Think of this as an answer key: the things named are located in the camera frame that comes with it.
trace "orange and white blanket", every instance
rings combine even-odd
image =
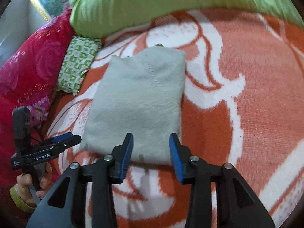
[[[82,135],[111,55],[132,56],[162,44],[186,52],[182,143],[208,163],[231,162],[270,212],[276,227],[304,190],[304,31],[281,20],[232,9],[172,13],[103,39],[77,96],[58,93],[45,135]],[[69,148],[54,162],[93,163],[98,155]],[[90,227],[90,193],[87,227]],[[120,228],[182,228],[190,186],[173,169],[132,165],[113,187]],[[213,227],[216,227],[213,190]]]

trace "finger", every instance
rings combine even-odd
[[[53,183],[50,182],[50,184],[44,190],[39,190],[36,192],[37,196],[39,198],[43,198],[52,186],[53,186]]]
[[[45,172],[43,178],[40,181],[40,187],[42,189],[45,189],[50,184],[50,182],[52,180],[52,176],[53,176],[53,174],[52,174],[52,168],[51,168],[50,164],[46,165],[46,170],[47,171]]]
[[[48,163],[48,162],[46,162],[46,164],[45,164],[45,169],[46,169],[47,172],[50,172],[50,173],[53,172],[52,166],[51,166],[51,164]]]
[[[31,175],[30,174],[25,174],[25,175],[17,176],[17,184],[21,188],[25,188],[25,187],[29,186],[30,184],[32,184]]]

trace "green patterned pillow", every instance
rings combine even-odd
[[[95,55],[101,46],[100,39],[74,36],[66,51],[57,81],[57,90],[74,96],[79,92]]]

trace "white wall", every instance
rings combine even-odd
[[[12,0],[0,18],[0,68],[45,23],[29,0]]]

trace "hand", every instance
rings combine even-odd
[[[36,192],[37,196],[43,198],[45,194],[52,187],[52,167],[49,163],[45,164],[46,172],[40,181],[41,189]],[[30,207],[36,207],[36,202],[31,195],[28,186],[32,184],[32,177],[30,174],[17,176],[17,192],[20,198]]]

